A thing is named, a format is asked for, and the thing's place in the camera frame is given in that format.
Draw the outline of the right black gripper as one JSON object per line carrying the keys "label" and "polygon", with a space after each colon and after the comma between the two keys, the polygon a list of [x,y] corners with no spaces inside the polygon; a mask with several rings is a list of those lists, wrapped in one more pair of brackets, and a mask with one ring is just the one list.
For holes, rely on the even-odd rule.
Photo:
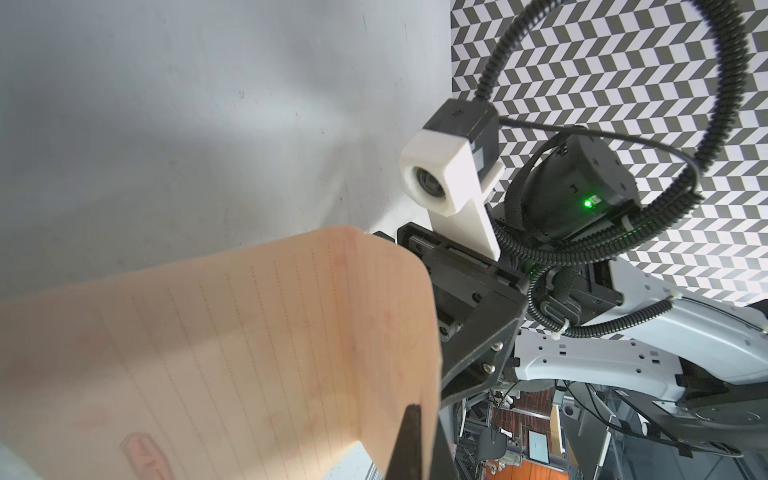
{"label": "right black gripper", "polygon": [[527,278],[418,224],[395,238],[418,257],[432,283],[442,347],[441,406],[497,385],[514,351],[527,307]]}

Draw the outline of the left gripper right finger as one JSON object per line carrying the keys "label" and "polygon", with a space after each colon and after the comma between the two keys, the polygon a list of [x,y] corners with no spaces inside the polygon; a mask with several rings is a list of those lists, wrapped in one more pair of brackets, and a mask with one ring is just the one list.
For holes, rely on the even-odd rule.
{"label": "left gripper right finger", "polygon": [[430,480],[458,480],[459,475],[455,466],[454,444],[449,436],[449,430],[441,417],[438,417],[431,467]]}

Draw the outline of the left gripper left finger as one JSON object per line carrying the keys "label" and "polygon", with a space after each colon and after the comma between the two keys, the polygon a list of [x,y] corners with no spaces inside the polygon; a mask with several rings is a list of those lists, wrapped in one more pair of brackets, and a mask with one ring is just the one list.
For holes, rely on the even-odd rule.
{"label": "left gripper left finger", "polygon": [[417,404],[404,410],[384,479],[422,479],[421,407]]}

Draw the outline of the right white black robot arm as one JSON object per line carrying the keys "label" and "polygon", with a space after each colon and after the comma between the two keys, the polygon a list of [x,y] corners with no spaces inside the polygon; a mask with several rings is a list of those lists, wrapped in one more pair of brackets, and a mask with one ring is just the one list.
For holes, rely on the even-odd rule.
{"label": "right white black robot arm", "polygon": [[581,385],[588,412],[605,386],[654,440],[688,453],[767,448],[767,311],[706,299],[615,254],[588,260],[570,241],[632,226],[636,189],[609,147],[582,129],[526,164],[501,214],[485,199],[501,165],[487,148],[424,129],[403,149],[406,193],[431,227],[398,243],[423,261],[438,308],[441,405],[500,384]]}

